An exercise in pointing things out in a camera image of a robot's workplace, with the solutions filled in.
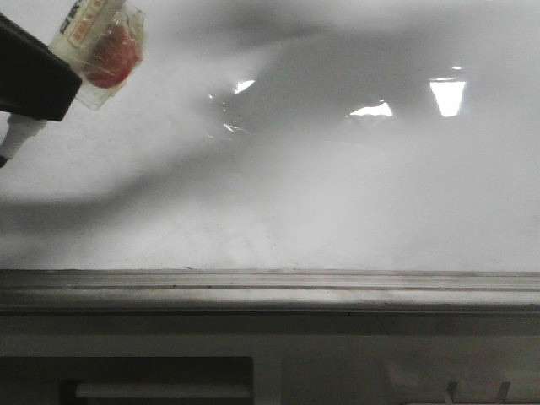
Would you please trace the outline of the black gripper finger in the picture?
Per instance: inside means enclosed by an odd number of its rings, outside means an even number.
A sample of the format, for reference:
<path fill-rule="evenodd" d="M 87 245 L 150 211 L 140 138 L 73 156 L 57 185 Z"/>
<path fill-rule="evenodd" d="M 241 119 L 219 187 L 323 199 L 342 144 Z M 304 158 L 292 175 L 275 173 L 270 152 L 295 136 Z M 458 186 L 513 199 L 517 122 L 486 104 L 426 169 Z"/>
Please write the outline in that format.
<path fill-rule="evenodd" d="M 33 35 L 1 16 L 1 110 L 60 122 L 82 79 Z"/>

